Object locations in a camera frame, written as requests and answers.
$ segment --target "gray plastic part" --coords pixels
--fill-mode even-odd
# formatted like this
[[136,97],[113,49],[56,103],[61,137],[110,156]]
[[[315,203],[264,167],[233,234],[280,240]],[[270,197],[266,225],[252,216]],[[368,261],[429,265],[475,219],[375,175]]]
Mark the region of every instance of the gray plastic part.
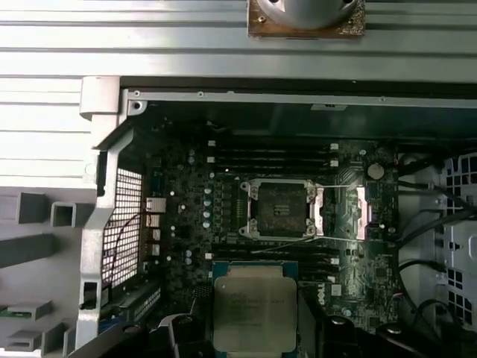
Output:
[[68,356],[75,349],[76,327],[69,328],[63,334],[63,357]]
[[0,224],[41,223],[47,218],[48,198],[44,194],[0,195]]
[[30,313],[31,320],[36,321],[44,315],[53,312],[53,303],[49,302],[22,302],[8,307],[8,312]]
[[7,338],[6,351],[33,352],[42,342],[41,332],[19,330]]
[[94,209],[93,204],[56,201],[51,205],[51,226],[83,227]]
[[66,325],[61,322],[42,334],[42,357],[53,351],[63,351]]
[[0,269],[50,257],[54,254],[55,236],[41,233],[0,239]]

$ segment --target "gray surface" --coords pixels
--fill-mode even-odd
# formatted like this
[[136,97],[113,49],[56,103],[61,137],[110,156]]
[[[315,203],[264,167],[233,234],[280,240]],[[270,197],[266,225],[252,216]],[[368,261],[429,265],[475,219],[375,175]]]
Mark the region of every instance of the gray surface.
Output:
[[20,192],[16,207],[17,224],[44,222],[48,218],[48,198],[44,194]]
[[51,226],[83,227],[95,206],[56,201],[51,205]]
[[63,337],[63,356],[67,356],[75,350],[76,326],[70,327]]
[[[52,201],[94,202],[95,192],[88,189],[33,189],[0,187],[0,195],[17,196],[23,192],[45,193]],[[10,306],[21,301],[52,301],[54,312],[38,321],[17,318],[0,319],[0,347],[7,337],[19,330],[43,333],[62,321],[76,321],[80,286],[81,229],[51,227],[49,222],[0,226],[0,239],[9,236],[27,236],[35,233],[53,233],[59,244],[55,255],[0,269],[0,304]],[[61,352],[46,357],[60,357]]]
[[0,224],[44,222],[48,217],[47,205],[48,198],[43,194],[0,195]]
[[54,325],[49,330],[42,334],[42,356],[46,354],[61,350],[63,351],[63,340],[65,338],[66,326],[63,322]]
[[30,313],[31,320],[37,321],[44,315],[49,315],[53,312],[53,304],[48,302],[20,302],[8,307],[9,312],[15,313]]
[[476,82],[475,4],[366,9],[362,40],[257,41],[245,1],[4,1],[0,75]]
[[55,238],[50,233],[0,240],[0,269],[50,257],[55,252]]
[[80,78],[0,76],[0,186],[93,188],[82,178],[91,122],[79,115],[80,87]]
[[41,345],[42,334],[35,330],[19,330],[7,339],[6,351],[32,352]]

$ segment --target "mounting screw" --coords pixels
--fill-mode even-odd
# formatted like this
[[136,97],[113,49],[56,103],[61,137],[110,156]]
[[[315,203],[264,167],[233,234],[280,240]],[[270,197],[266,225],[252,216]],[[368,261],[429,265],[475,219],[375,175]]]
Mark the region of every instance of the mounting screw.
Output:
[[308,235],[314,235],[316,233],[315,227],[314,226],[308,226],[306,228],[306,233]]
[[391,334],[401,334],[402,333],[401,328],[399,328],[395,324],[392,324],[386,330]]
[[336,325],[338,325],[338,326],[341,326],[341,325],[343,325],[343,324],[346,323],[346,319],[343,318],[343,317],[333,317],[333,318],[331,318],[331,322],[332,322],[333,324],[336,324]]

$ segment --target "metal mesh grille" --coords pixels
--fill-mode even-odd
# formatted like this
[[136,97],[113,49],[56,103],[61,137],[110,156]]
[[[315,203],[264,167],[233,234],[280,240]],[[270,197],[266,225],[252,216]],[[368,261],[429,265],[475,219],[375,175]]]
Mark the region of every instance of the metal mesh grille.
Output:
[[104,229],[103,246],[103,281],[111,283],[113,287],[137,274],[141,194],[142,176],[118,169],[116,205]]

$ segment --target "metal bracket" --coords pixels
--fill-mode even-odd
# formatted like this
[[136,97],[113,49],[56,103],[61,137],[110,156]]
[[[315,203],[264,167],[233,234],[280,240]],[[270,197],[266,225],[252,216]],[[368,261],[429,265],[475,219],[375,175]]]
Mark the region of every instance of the metal bracket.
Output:
[[127,89],[120,77],[89,76],[81,84],[80,115],[92,122],[92,147],[99,145],[127,118]]
[[[285,238],[279,236],[261,236],[258,229],[258,222],[251,216],[252,201],[259,200],[259,188],[262,183],[286,183],[286,184],[302,184],[306,190],[306,203],[309,204],[309,215],[306,219],[306,232],[302,237],[297,238]],[[322,236],[323,235],[323,217],[320,214],[320,209],[323,206],[323,192],[324,188],[311,180],[301,179],[267,179],[257,178],[249,181],[244,181],[240,184],[240,189],[244,190],[248,194],[248,206],[247,206],[247,225],[241,227],[238,232],[242,236],[246,236],[255,240],[287,240],[294,241],[306,237]]]
[[96,208],[89,217],[81,241],[80,261],[80,304],[86,283],[96,283],[96,305],[91,310],[80,310],[76,326],[76,348],[85,345],[98,335],[99,313],[101,309],[102,291],[102,257],[103,235],[111,215],[115,209],[116,186],[118,176],[119,154],[134,138],[131,130],[126,133],[107,153],[107,172],[104,195],[96,199]]

